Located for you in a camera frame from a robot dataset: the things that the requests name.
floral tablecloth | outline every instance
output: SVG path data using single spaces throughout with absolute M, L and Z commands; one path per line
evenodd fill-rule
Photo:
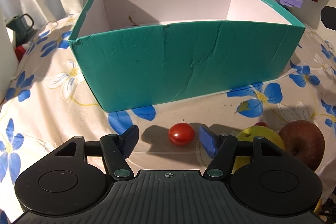
M 106 134 L 123 133 L 131 124 L 137 124 L 141 134 L 128 159 L 136 173 L 139 169 L 205 170 L 210 159 L 197 138 L 185 147 L 169 142 L 168 128 L 178 122 L 190 123 L 195 129 L 206 124 L 217 134 L 237 134 L 259 121 L 276 131 L 289 121 L 311 121 L 325 137 L 325 155 L 316 171 L 324 186 L 322 199 L 329 207 L 336 202 L 332 194 L 336 185 L 336 52 L 314 30 L 307 27 L 277 80 L 105 113 L 68 47 L 77 16 L 48 23 L 33 39 L 2 104 L 0 224 L 14 221 L 22 213 L 14 183 L 23 170 L 75 135 L 98 140 Z M 89 162 L 103 169 L 100 159 L 90 158 Z

blue flower pattern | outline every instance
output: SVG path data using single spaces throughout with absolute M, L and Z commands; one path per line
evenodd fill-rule
M 30 97 L 30 90 L 25 88 L 32 84 L 34 75 L 29 76 L 27 79 L 25 77 L 25 71 L 23 71 L 16 81 L 16 87 L 7 90 L 5 96 L 7 101 L 17 96 L 19 102 L 22 102 Z
M 0 213 L 0 224 L 8 224 L 8 218 L 6 216 L 5 211 Z
M 45 41 L 48 39 L 47 35 L 49 34 L 50 30 L 40 34 L 38 37 L 37 37 L 37 40 L 36 42 L 32 42 L 28 51 L 27 51 L 27 54 L 30 54 L 32 52 L 32 50 L 35 48 L 36 45 L 40 44 L 41 42 Z
M 227 93 L 228 97 L 252 96 L 242 102 L 236 109 L 238 113 L 248 118 L 256 118 L 263 113 L 263 104 L 278 104 L 282 100 L 281 87 L 278 83 L 270 83 L 263 91 L 263 83 L 248 86 L 246 88 L 232 89 Z
M 68 41 L 65 39 L 71 34 L 71 31 L 64 32 L 61 35 L 59 35 L 57 40 L 50 41 L 43 45 L 41 52 L 41 57 L 47 56 L 49 53 L 51 53 L 53 50 L 57 48 L 63 48 L 67 49 L 69 47 Z
M 322 106 L 325 108 L 325 110 L 330 114 L 330 119 L 327 118 L 325 120 L 325 124 L 330 128 L 333 127 L 336 133 L 336 106 L 328 105 L 322 99 L 321 99 L 321 103 L 322 103 Z
M 153 106 L 133 108 L 131 111 L 138 117 L 148 121 L 154 120 L 156 115 Z M 119 135 L 123 134 L 133 124 L 132 119 L 126 110 L 110 112 L 108 121 L 113 130 Z
M 18 150 L 22 146 L 24 137 L 20 133 L 14 135 L 13 119 L 9 119 L 6 135 L 8 142 L 4 144 L 3 141 L 0 141 L 0 151 L 3 152 L 0 156 L 0 182 L 2 182 L 9 169 L 10 178 L 14 184 L 20 173 L 21 159 L 20 156 L 13 151 Z
M 336 57 L 334 56 L 334 54 L 331 51 L 327 50 L 322 44 L 321 44 L 321 47 L 322 47 L 321 51 L 324 53 L 326 58 L 328 58 L 328 59 L 332 58 L 334 60 L 334 62 L 336 62 Z
M 304 88 L 306 86 L 306 83 L 309 82 L 312 85 L 319 85 L 320 80 L 317 76 L 310 74 L 310 68 L 309 66 L 297 66 L 292 63 L 290 60 L 290 65 L 293 69 L 296 69 L 297 74 L 291 74 L 289 78 L 291 78 L 296 85 L 298 85 L 301 88 Z

red apple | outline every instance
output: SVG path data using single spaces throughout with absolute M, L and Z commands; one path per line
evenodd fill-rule
M 286 124 L 279 132 L 286 152 L 315 171 L 324 155 L 324 137 L 319 128 L 308 121 L 294 121 Z
M 269 125 L 266 124 L 265 122 L 257 122 L 257 123 L 255 124 L 255 126 L 262 126 L 262 127 L 268 127 L 268 128 L 269 128 Z

crosshair marking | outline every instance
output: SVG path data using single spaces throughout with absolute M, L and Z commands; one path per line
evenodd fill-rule
M 171 178 L 171 177 L 173 177 L 173 176 L 175 176 L 175 175 L 173 175 L 172 173 L 166 173 L 166 174 L 164 174 L 164 176 L 165 177 L 168 177 L 169 179 Z

apple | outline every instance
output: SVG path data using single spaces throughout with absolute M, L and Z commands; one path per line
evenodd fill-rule
M 257 123 L 255 124 L 255 126 L 262 126 L 262 127 L 268 127 L 268 128 L 269 128 L 269 125 L 266 124 L 265 122 L 257 122 Z
M 282 150 L 285 150 L 285 143 L 278 133 L 269 129 L 265 126 L 252 126 L 244 129 L 241 133 L 238 134 L 237 139 L 239 141 L 248 141 L 252 142 L 255 136 L 262 136 L 272 143 L 280 147 Z M 238 156 L 236 157 L 235 164 L 232 169 L 232 173 L 238 170 L 240 167 L 249 164 L 251 162 L 251 157 L 249 156 Z
M 286 145 L 286 152 L 315 171 L 323 158 L 325 142 L 319 128 L 312 122 L 294 121 L 279 132 Z

